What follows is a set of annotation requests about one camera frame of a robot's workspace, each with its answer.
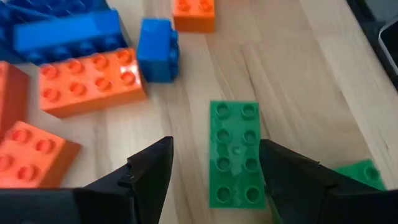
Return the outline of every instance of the wooden table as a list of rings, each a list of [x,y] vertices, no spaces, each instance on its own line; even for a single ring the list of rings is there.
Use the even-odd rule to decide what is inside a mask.
[[[134,43],[143,16],[170,17],[165,0],[108,0]],[[180,34],[181,75],[148,85],[149,100],[57,119],[38,109],[37,69],[29,121],[83,145],[63,182],[84,186],[166,135],[172,181],[161,223],[267,223],[269,211],[208,208],[210,100],[257,100],[262,137],[328,167],[373,158],[398,186],[398,95],[345,0],[216,0],[214,34]]]

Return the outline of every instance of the green lego brick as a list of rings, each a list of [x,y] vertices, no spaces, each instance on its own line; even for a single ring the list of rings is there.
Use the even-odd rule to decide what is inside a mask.
[[[369,185],[375,189],[385,190],[379,171],[373,165],[372,160],[366,159],[355,164],[342,166],[335,169],[339,174],[351,177],[362,184]]]
[[[210,102],[211,208],[266,207],[260,138],[257,102]]]

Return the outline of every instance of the blue duplo brick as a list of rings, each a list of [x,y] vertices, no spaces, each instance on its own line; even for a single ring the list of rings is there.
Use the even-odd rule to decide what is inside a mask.
[[[127,47],[116,10],[18,24],[14,29],[14,49],[36,65]]]
[[[105,0],[10,0],[7,3],[56,17],[109,9]]]
[[[0,1],[0,60],[9,63],[24,62],[24,58],[13,48],[14,24],[22,23],[23,20],[16,15],[4,2]]]
[[[137,59],[148,82],[172,82],[178,75],[179,54],[178,33],[170,20],[142,20]]]

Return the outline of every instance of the lego brick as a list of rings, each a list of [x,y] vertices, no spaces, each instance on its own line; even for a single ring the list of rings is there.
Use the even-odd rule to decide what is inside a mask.
[[[24,22],[34,22],[56,18],[55,16],[47,15],[41,12],[37,12],[35,10],[26,9],[12,4],[6,4],[6,6],[13,11],[16,17],[19,17]]]
[[[14,11],[0,1],[0,60],[10,63],[25,62],[25,59],[12,48],[14,24],[21,22],[23,21],[15,15]]]
[[[375,189],[385,190],[379,171],[375,168],[371,159],[359,161],[355,164],[341,166],[335,169],[339,174],[343,174],[354,180],[374,187]]]
[[[147,98],[133,49],[43,65],[39,91],[40,109],[58,118]]]
[[[115,10],[15,25],[14,48],[40,65],[126,47]]]
[[[145,18],[137,59],[141,72],[148,82],[169,83],[178,75],[178,33],[168,19]]]
[[[10,0],[7,3],[55,17],[109,9],[105,0]]]
[[[0,139],[16,121],[25,121],[29,76],[17,67],[0,62]]]
[[[180,32],[214,32],[214,0],[175,0],[173,19]]]
[[[253,101],[210,102],[211,208],[265,208],[259,163],[259,107]]]
[[[0,145],[0,188],[58,187],[80,145],[18,121]]]

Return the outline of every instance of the orange duplo brick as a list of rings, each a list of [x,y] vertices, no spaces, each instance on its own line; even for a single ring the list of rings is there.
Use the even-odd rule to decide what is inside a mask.
[[[0,188],[58,187],[80,145],[18,121],[0,145]]]
[[[175,0],[175,29],[182,32],[214,32],[214,0]]]
[[[7,62],[0,62],[0,139],[16,121],[25,121],[29,76]]]
[[[133,49],[43,65],[39,82],[40,109],[58,118],[147,98]]]

